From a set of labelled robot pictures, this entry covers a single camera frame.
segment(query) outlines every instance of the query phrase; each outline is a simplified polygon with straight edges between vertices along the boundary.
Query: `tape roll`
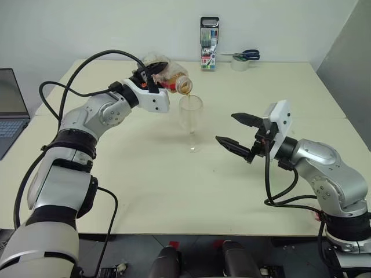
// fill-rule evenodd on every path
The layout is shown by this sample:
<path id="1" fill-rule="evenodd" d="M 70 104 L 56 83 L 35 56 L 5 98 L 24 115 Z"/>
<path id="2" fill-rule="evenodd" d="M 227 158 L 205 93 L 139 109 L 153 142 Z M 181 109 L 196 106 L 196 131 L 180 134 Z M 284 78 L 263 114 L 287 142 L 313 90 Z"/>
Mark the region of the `tape roll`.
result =
<path id="1" fill-rule="evenodd" d="M 246 71 L 249 68 L 250 60 L 239 56 L 232 56 L 231 68 L 234 71 Z"/>

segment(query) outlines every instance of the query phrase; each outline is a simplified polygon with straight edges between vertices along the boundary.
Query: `bottle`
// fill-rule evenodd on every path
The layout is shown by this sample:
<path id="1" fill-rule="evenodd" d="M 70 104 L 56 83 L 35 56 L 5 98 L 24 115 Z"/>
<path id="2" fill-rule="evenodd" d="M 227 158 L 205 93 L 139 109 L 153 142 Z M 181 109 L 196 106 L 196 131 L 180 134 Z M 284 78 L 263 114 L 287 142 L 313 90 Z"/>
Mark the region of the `bottle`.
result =
<path id="1" fill-rule="evenodd" d="M 149 53 L 142 59 L 145 65 L 156 62 L 167 62 L 168 66 L 159 74 L 154 74 L 153 80 L 155 83 L 161 84 L 171 93 L 189 94 L 193 84 L 188 77 L 188 72 L 180 64 L 175 63 L 164 55 Z"/>

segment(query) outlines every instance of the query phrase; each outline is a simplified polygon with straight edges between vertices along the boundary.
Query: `laptop keyboard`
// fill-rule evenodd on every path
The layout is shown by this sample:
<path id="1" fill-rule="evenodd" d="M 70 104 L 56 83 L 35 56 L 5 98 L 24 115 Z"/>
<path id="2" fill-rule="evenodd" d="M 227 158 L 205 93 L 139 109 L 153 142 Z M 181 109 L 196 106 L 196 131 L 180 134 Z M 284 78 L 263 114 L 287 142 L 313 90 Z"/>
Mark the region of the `laptop keyboard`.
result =
<path id="1" fill-rule="evenodd" d="M 0 120 L 0 138 L 11 138 L 17 132 L 23 121 L 1 121 Z"/>

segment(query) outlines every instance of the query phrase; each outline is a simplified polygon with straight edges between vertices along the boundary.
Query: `white table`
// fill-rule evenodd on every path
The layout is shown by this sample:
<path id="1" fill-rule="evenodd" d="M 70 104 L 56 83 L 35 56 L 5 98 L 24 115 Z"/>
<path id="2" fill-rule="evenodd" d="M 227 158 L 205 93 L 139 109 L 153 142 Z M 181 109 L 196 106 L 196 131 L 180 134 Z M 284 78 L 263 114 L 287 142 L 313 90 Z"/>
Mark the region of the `white table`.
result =
<path id="1" fill-rule="evenodd" d="M 122 64 L 125 68 L 126 63 L 128 62 L 98 61 L 91 66 L 90 70 L 95 68 L 95 71 L 90 74 L 98 76 L 99 64 L 105 66 L 112 64 L 117 68 Z M 184 63 L 186 66 L 189 65 L 187 69 L 191 77 L 198 76 L 196 64 Z M 222 65 L 219 67 L 220 71 L 227 74 L 227 65 L 220 65 Z M 267 74 L 270 77 L 265 78 L 265 83 L 260 86 L 261 93 L 256 96 L 249 96 L 249 88 L 239 90 L 235 88 L 229 91 L 218 89 L 225 87 L 225 83 L 232 84 L 231 78 L 234 78 L 234 74 L 242 76 L 244 74 L 248 79 L 250 74 L 255 74 L 252 82 L 257 82 L 258 79 L 263 81 L 264 78 L 261 77 L 263 73 L 253 71 L 264 67 L 276 68 L 277 74 L 280 75 L 279 80 L 284 79 L 283 69 L 290 74 L 301 69 L 302 75 L 309 77 L 300 77 L 301 75 L 297 74 L 295 80 L 311 79 L 312 82 L 307 81 L 301 91 L 299 84 L 296 84 L 296 94 L 293 90 L 295 86 L 282 83 L 281 87 L 276 86 L 277 92 L 281 93 L 277 93 L 277 98 L 273 100 L 273 94 L 269 97 L 270 92 L 261 88 L 268 87 L 265 83 L 272 83 L 271 80 L 275 80 L 274 74 Z M 194 92 L 197 92 L 205 104 L 205 124 L 199 133 L 203 143 L 202 149 L 197 153 L 188 152 L 187 137 L 177 122 L 177 103 L 180 98 L 178 95 L 170 96 L 169 114 L 151 114 L 135 109 L 123 124 L 102 136 L 97 146 L 97 158 L 92 174 L 99 179 L 100 186 L 112 190 L 119 199 L 113 233 L 316 235 L 318 223 L 311 212 L 263 205 L 265 199 L 263 159 L 256 158 L 253 164 L 249 165 L 243 159 L 226 151 L 214 139 L 215 135 L 228 136 L 251 147 L 256 129 L 239 124 L 230 117 L 230 114 L 254 111 L 251 113 L 261 115 L 270 102 L 281 98 L 289 98 L 293 107 L 294 122 L 290 136 L 332 145 L 339 151 L 343 160 L 360 171 L 371 184 L 369 173 L 371 161 L 367 147 L 308 64 L 264 63 L 251 70 L 252 72 L 244 73 L 232 72 L 233 74 L 228 75 L 227 81 L 217 78 L 218 72 L 202 73 L 205 79 L 210 79 L 210 84 L 214 88 L 209 91 L 206 91 L 206 85 L 201 83 L 200 78 L 193 78 Z M 74 88 L 81 92 L 104 87 L 92 88 L 90 83 L 86 83 L 89 89 L 84 90 L 80 79 Z M 236 83 L 241 84 L 238 78 L 235 79 Z M 257 83 L 250 85 L 250 89 L 255 88 L 254 92 L 257 91 Z M 309 91 L 307 86 L 316 90 L 313 94 L 302 96 L 306 99 L 306 102 L 303 102 L 300 95 Z M 285 96 L 282 93 L 284 91 L 290 93 Z M 56 103 L 57 92 L 52 94 L 48 100 Z M 81 103 L 80 99 L 69 97 L 66 111 L 78 105 L 78 101 Z M 321 107 L 310 109 L 307 103 L 315 104 L 316 101 Z M 55 134 L 56 121 L 47 114 L 44 107 L 41 107 L 7 156 L 0 161 L 2 228 L 11 228 L 13 225 L 13 201 L 23 174 L 38 155 L 39 147 L 47 144 Z M 310 132 L 313 127 L 316 130 L 314 134 Z M 44 136 L 42 141 L 39 140 L 40 134 Z M 291 181 L 292 173 L 272 166 L 271 183 L 274 192 L 287 187 Z M 290 196 L 301 194 L 312 194 L 310 186 L 303 179 L 300 179 Z M 309 200 L 304 204 L 315 205 L 315 201 Z M 79 232 L 106 233 L 112 210 L 111 198 L 99 192 L 91 212 L 78 220 Z M 27 215 L 29 211 L 24 198 L 21 219 L 24 220 Z"/>

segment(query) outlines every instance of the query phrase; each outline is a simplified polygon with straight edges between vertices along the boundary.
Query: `wine glass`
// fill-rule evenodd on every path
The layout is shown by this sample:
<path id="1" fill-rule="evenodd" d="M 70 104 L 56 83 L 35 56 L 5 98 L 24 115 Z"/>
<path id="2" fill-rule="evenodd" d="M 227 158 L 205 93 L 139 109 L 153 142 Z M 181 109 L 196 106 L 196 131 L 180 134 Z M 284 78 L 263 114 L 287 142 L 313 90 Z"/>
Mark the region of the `wine glass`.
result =
<path id="1" fill-rule="evenodd" d="M 199 138 L 195 132 L 199 130 L 202 120 L 203 102 L 195 95 L 186 95 L 179 101 L 180 125 L 189 135 L 191 152 L 199 151 Z"/>

